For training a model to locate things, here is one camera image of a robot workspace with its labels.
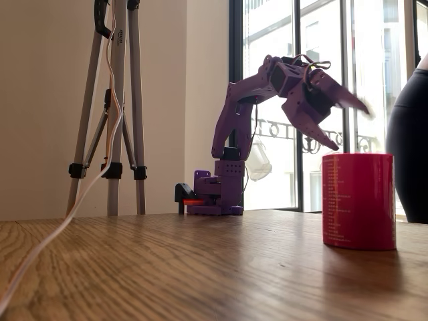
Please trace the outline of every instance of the red cylinder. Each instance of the red cylinder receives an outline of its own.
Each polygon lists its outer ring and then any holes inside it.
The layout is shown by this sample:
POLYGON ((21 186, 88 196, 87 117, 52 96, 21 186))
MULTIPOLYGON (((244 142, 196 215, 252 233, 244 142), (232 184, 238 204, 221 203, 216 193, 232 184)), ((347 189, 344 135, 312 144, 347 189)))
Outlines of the red cylinder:
POLYGON ((327 245, 396 248, 391 154, 331 154, 322 158, 322 230, 327 245))

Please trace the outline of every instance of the cable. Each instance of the cable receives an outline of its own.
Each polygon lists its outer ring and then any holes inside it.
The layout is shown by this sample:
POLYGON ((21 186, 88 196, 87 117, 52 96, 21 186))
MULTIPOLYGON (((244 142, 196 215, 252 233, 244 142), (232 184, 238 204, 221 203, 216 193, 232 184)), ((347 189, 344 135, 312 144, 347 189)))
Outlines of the cable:
POLYGON ((306 60, 308 60, 309 63, 314 62, 314 60, 310 59, 307 55, 299 53, 296 57, 293 58, 292 65, 294 65, 296 63, 296 61, 298 60, 298 58, 300 58, 300 57, 304 57, 306 60))
MULTIPOLYGON (((251 143, 249 145, 248 155, 251 153, 251 149, 253 148, 253 140, 254 140, 255 132, 257 130, 258 118, 259 118, 259 104, 257 103, 257 98, 256 98, 255 99, 255 127, 254 127, 253 136, 251 136, 251 143)), ((245 192, 245 189, 247 188, 247 184, 248 184, 248 180, 249 180, 247 165, 245 165, 245 172, 247 173, 247 182, 245 183, 245 186, 241 192, 241 196, 242 196, 243 192, 245 192)))
POLYGON ((303 81, 307 85, 309 91, 311 91, 314 88, 314 85, 312 85, 311 82, 308 81, 309 70, 310 70, 310 68, 312 66, 314 66, 315 68, 321 68, 321 69, 327 70, 327 69, 329 69, 332 66, 332 63, 329 62, 329 61, 325 61, 325 62, 311 62, 310 64, 308 64, 305 67, 305 71, 303 73, 303 81))
POLYGON ((112 131, 112 134, 110 136, 110 139, 108 140, 108 158, 107 158, 106 166, 95 177, 95 179, 88 185, 88 187, 83 192, 81 192, 79 194, 79 197, 76 200, 76 202, 74 203, 74 206, 72 207, 72 210, 70 211, 70 214, 64 219, 64 221, 61 223, 61 225, 59 227, 57 227, 57 229, 55 231, 53 231, 50 235, 48 235, 38 246, 33 248, 29 252, 28 256, 22 261, 21 265, 19 266, 19 268, 17 269, 17 271, 15 272, 13 277, 11 278, 11 281, 9 282, 9 285, 6 289, 6 292, 4 293, 3 297, 1 298, 1 301, 0 301, 0 317, 6 311, 6 308, 9 304, 10 300, 12 299, 13 293, 17 289, 19 282, 21 281, 22 277, 24 276, 24 274, 27 271, 30 264, 39 255, 39 253, 53 239, 55 239, 55 237, 57 237, 67 227, 68 224, 70 224, 70 222, 72 221, 74 215, 76 214, 76 211, 78 210, 80 204, 82 204, 84 197, 86 196, 86 194, 88 194, 88 191, 95 184, 95 182, 108 171, 108 169, 110 168, 110 165, 112 163, 113 140, 114 140, 114 136, 116 135, 116 131, 119 127, 120 121, 122 120, 122 109, 121 109, 121 107, 119 107, 119 101, 118 101, 118 98, 117 98, 117 95, 116 95, 116 92, 114 89, 114 74, 113 74, 112 66, 110 64, 110 59, 108 57, 108 51, 110 49, 110 43, 112 41, 114 30, 116 29, 116 16, 115 16, 115 12, 114 12, 114 0, 111 0, 111 1, 112 1, 111 6, 112 6, 112 15, 113 15, 113 27, 112 27, 112 31, 110 33, 110 37, 108 38, 108 44, 107 44, 107 50, 106 50, 106 59, 107 59, 108 69, 110 72, 110 83, 112 85, 113 99, 114 99, 114 103, 116 105, 116 109, 118 111, 118 117, 116 119, 116 122, 114 123, 113 131, 112 131))

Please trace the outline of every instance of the tripod clamp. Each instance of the tripod clamp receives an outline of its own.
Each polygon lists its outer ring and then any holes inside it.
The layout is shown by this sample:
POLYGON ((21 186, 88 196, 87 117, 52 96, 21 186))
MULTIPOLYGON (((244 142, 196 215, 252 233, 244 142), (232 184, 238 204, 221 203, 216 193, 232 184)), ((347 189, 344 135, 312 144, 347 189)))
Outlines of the tripod clamp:
MULTIPOLYGON (((112 31, 108 29, 104 24, 106 4, 110 5, 108 3, 108 0, 95 0, 94 20, 95 20, 95 31, 108 39, 112 31)), ((140 6, 140 0, 128 0, 128 10, 134 11, 135 9, 138 9, 139 6, 140 6)))

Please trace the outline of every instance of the robotic arm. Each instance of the robotic arm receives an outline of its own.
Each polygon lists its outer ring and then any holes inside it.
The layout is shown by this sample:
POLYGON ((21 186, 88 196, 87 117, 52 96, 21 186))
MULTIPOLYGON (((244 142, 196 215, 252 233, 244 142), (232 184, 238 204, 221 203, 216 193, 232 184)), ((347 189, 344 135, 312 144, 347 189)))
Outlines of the robotic arm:
POLYGON ((314 64, 301 60, 266 56, 258 73, 237 83, 230 83, 226 101, 215 127, 211 154, 214 176, 209 171, 195 171, 194 191, 186 184, 176 185, 175 201, 179 212, 200 215, 242 215, 241 200, 245 161, 251 149, 251 113, 255 104, 274 96, 287 98, 282 105, 291 124, 320 144, 338 150, 321 130, 319 123, 330 115, 332 106, 357 108, 369 114, 367 107, 346 88, 314 64), (235 130, 237 147, 225 147, 235 130))

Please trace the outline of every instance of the wood grain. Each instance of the wood grain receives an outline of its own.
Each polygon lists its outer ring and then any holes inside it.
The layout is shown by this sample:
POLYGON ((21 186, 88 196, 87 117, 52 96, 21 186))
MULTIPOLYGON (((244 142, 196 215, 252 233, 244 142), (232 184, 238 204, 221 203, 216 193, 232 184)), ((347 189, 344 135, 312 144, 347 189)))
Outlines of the wood grain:
MULTIPOLYGON (((60 220, 0 223, 1 291, 60 220)), ((4 320, 426 320, 428 226, 398 251, 322 244, 321 215, 79 218, 37 259, 4 320)))

